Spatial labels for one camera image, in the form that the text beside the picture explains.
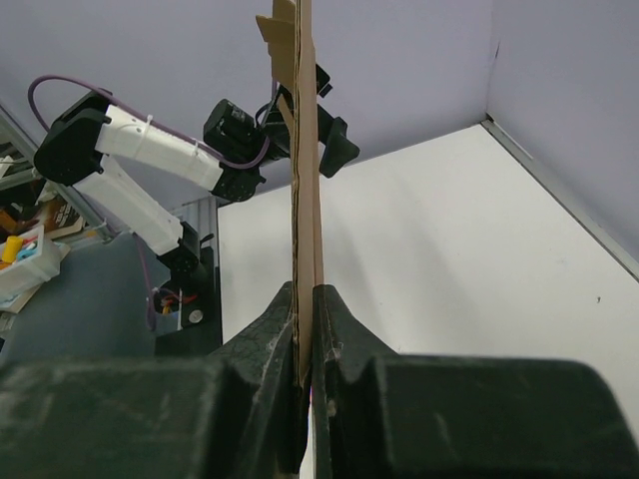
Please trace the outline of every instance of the lavender wall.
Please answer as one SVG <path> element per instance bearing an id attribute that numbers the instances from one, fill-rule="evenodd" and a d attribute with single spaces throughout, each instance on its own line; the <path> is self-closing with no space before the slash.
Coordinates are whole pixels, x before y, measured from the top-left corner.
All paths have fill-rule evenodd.
<path id="1" fill-rule="evenodd" d="M 639 2 L 495 0 L 488 113 L 639 259 Z"/>
<path id="2" fill-rule="evenodd" d="M 369 158 L 481 120 L 489 70 L 491 0 L 314 2 L 318 61 L 334 90 L 323 101 L 349 123 Z M 200 136 L 229 98 L 254 112 L 269 96 L 270 62 L 255 22 L 271 0 L 21 0 L 0 15 L 0 104 L 36 139 L 26 102 L 45 73 L 81 77 L 158 120 Z M 53 84 L 38 103 L 55 118 L 83 92 Z M 161 172 L 128 166 L 167 206 L 205 195 Z M 269 167 L 267 187 L 289 180 Z"/>

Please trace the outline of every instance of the yellow object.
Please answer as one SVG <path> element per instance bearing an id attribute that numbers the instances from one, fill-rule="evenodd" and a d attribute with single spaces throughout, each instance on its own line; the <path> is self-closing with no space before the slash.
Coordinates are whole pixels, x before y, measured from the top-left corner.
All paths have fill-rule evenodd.
<path id="1" fill-rule="evenodd" d="M 2 251 L 2 260 L 9 263 L 15 261 L 23 242 L 24 240 L 20 237 L 8 237 Z"/>

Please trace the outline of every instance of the plastic container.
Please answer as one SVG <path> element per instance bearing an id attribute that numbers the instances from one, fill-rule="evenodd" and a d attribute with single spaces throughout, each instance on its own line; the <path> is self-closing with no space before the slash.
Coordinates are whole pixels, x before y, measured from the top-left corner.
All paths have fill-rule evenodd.
<path id="1" fill-rule="evenodd" d="M 0 300 L 11 299 L 60 274 L 60 250 L 50 239 L 44 238 L 43 226 L 20 236 L 25 240 L 37 237 L 36 252 L 0 270 Z M 4 243 L 0 244 L 0 254 L 4 246 Z"/>

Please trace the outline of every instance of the dark gray surface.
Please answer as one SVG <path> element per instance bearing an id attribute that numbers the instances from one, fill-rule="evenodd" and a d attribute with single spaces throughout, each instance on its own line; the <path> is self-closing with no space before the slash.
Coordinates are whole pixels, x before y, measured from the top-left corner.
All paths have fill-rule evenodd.
<path id="1" fill-rule="evenodd" d="M 153 284 L 169 277 L 145 248 Z M 136 243 L 72 250 L 60 275 L 43 284 L 16 317 L 0 363 L 55 356 L 151 356 L 155 334 L 145 323 L 146 289 Z"/>

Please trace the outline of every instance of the cardboard piece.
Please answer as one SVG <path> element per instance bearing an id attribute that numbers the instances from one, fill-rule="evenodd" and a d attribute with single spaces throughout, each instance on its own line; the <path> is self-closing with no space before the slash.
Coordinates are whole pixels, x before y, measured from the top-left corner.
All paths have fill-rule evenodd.
<path id="1" fill-rule="evenodd" d="M 286 103 L 279 102 L 278 107 L 291 132 L 293 303 L 290 315 L 297 384 L 305 387 L 309 384 L 311 367 L 313 288 L 323 283 L 318 98 L 311 0 L 298 0 L 297 5 L 290 0 L 274 0 L 273 18 L 259 16 L 257 21 L 269 44 L 273 77 L 294 98 L 292 125 Z"/>

